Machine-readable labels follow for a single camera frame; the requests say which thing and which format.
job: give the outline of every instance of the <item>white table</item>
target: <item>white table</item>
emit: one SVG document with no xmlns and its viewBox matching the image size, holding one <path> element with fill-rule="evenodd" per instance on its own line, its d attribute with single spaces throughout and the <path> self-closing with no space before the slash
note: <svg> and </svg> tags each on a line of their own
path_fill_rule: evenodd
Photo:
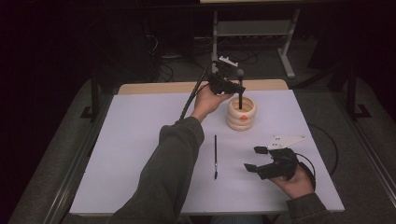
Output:
<svg viewBox="0 0 396 224">
<path fill-rule="evenodd" d="M 267 146 L 274 134 L 307 137 L 291 148 L 314 163 L 317 194 L 326 207 L 331 211 L 343 211 L 344 206 L 293 92 L 284 88 L 279 91 L 250 91 L 249 85 L 254 86 L 255 83 L 262 81 L 246 83 L 245 95 L 255 100 L 258 107 L 255 124 L 250 130 L 237 132 L 227 126 L 227 103 L 220 105 L 204 120 L 205 141 L 200 148 L 182 213 L 218 215 L 287 211 L 285 201 L 288 198 L 281 189 L 269 180 L 261 180 L 257 174 L 247 172 L 244 167 L 244 163 L 264 165 L 272 162 L 269 155 L 256 154 L 253 148 Z M 136 87 L 145 87 L 145 84 L 137 84 Z M 186 92 L 115 96 L 70 213 L 107 216 L 122 207 L 136 190 L 140 172 L 158 144 L 159 130 L 163 125 L 178 120 L 189 96 Z M 218 137 L 217 180 L 214 179 L 215 134 Z M 299 160 L 309 167 L 307 161 Z"/>
</svg>

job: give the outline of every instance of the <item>sweatshirt sleeve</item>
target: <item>sweatshirt sleeve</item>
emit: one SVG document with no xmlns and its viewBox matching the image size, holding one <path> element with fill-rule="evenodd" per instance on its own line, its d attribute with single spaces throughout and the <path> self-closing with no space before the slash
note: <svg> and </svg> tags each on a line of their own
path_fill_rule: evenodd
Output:
<svg viewBox="0 0 396 224">
<path fill-rule="evenodd" d="M 108 223 L 176 223 L 204 137 L 201 123 L 193 117 L 163 126 L 134 196 Z"/>
<path fill-rule="evenodd" d="M 292 223 L 338 223 L 316 193 L 287 201 Z"/>
</svg>

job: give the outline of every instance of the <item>floor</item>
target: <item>floor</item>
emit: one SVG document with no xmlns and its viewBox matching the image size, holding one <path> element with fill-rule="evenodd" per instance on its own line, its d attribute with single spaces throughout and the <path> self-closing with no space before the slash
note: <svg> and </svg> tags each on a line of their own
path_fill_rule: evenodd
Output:
<svg viewBox="0 0 396 224">
<path fill-rule="evenodd" d="M 319 72 L 307 68 L 317 43 L 315 39 L 292 41 L 288 56 L 295 79 L 286 78 L 277 56 L 276 47 L 281 40 L 243 40 L 244 45 L 235 44 L 240 41 L 224 40 L 224 48 L 219 53 L 240 61 L 246 79 L 281 78 L 292 87 Z M 210 40 L 199 42 L 200 47 L 209 45 Z M 199 50 L 200 54 L 194 59 L 179 57 L 173 49 L 166 51 L 158 82 L 195 81 L 210 62 L 209 52 Z M 331 78 L 332 75 L 328 75 L 294 92 L 346 208 L 336 215 L 343 223 L 394 223 L 395 122 L 361 79 L 357 83 L 357 105 L 364 105 L 372 117 L 352 121 L 345 111 L 346 87 L 339 92 L 329 91 L 327 84 Z M 67 213 L 112 97 L 100 95 L 101 114 L 96 122 L 90 122 L 79 117 L 91 103 L 90 94 L 87 82 L 70 105 L 10 223 L 106 223 L 105 217 L 78 217 Z M 287 214 L 270 219 L 275 223 L 290 223 Z"/>
</svg>

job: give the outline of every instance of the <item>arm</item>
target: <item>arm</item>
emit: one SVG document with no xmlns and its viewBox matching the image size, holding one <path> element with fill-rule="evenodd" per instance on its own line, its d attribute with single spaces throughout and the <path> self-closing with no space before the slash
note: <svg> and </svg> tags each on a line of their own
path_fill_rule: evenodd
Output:
<svg viewBox="0 0 396 224">
<path fill-rule="evenodd" d="M 200 122 L 231 95 L 200 90 L 189 118 L 163 126 L 160 142 L 140 174 L 134 196 L 108 223 L 176 223 L 190 187 L 204 132 Z"/>
<path fill-rule="evenodd" d="M 320 201 L 309 177 L 300 166 L 297 166 L 292 179 L 284 180 L 283 177 L 276 177 L 271 181 L 290 197 L 287 204 L 293 223 L 338 223 L 335 216 Z"/>
</svg>

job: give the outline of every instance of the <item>dark background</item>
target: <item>dark background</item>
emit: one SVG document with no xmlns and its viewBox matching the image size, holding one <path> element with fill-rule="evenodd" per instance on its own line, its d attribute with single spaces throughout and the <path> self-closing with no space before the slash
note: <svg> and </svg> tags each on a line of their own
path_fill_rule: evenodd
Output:
<svg viewBox="0 0 396 224">
<path fill-rule="evenodd" d="M 107 92 L 126 82 L 153 82 L 158 78 L 158 60 L 148 53 L 152 42 L 147 34 L 156 35 L 163 46 L 187 56 L 193 54 L 190 46 L 195 35 L 211 36 L 212 13 L 208 11 L 152 15 L 80 10 L 126 2 L 132 6 L 161 3 L 1 3 L 0 223 L 8 221 L 67 108 L 93 70 Z M 396 120 L 396 76 L 392 69 L 396 63 L 392 44 L 396 20 L 390 9 L 384 4 L 306 7 L 295 37 L 318 38 L 312 67 L 325 69 L 345 57 L 351 59 L 359 76 L 372 86 L 379 102 Z M 263 13 L 238 10 L 223 15 L 234 18 L 235 14 L 250 19 Z M 266 15 L 280 14 L 275 10 Z"/>
</svg>

